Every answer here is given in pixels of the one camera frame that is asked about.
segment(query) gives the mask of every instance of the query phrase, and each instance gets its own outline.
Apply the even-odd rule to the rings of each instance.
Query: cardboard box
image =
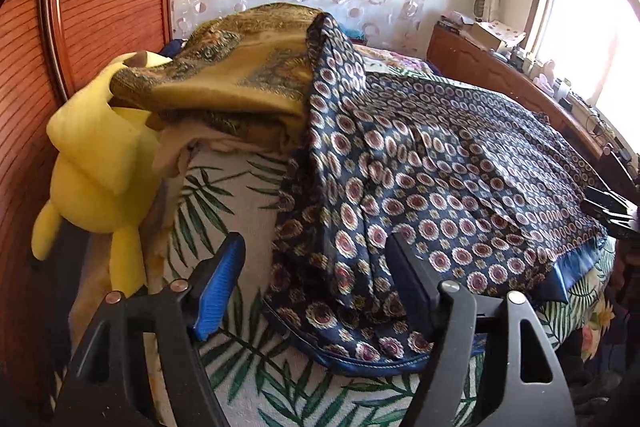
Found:
[[[476,22],[471,26],[468,34],[488,50],[495,50],[498,53],[520,44],[526,35],[498,21]]]

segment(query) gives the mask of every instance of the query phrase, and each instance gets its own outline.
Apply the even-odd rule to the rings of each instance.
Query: paisley blanket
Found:
[[[566,291],[591,269],[606,235],[578,204],[602,182],[544,118],[436,76],[365,74],[327,14],[307,47],[308,141],[280,188],[265,295],[302,351],[350,375],[424,365],[383,254],[391,232],[473,293],[540,299],[545,279]],[[564,259],[573,280],[554,271]]]
[[[198,120],[287,152],[300,145],[305,128],[311,81],[305,36],[319,13],[274,3],[205,22],[168,64],[114,74],[111,92],[164,124]]]

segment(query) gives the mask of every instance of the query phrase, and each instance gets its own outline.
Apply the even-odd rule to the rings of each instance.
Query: gold patterned fabric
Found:
[[[320,13],[276,3],[209,21],[172,62],[114,74],[111,92],[165,123],[195,118],[268,150],[292,150],[312,79],[306,30]]]

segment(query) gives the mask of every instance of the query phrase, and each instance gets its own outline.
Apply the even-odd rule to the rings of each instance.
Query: stuffed animal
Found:
[[[111,107],[110,81],[127,66],[159,66],[170,58],[141,52],[114,58],[51,117],[47,135],[60,152],[51,175],[49,201],[33,225],[31,250],[48,255],[62,218],[94,233],[111,233],[111,286],[127,297],[146,283],[138,227],[160,180],[151,165],[156,133],[149,112]]]

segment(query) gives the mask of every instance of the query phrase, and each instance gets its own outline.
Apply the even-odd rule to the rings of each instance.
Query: window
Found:
[[[627,0],[534,0],[526,48],[640,152],[640,22]]]

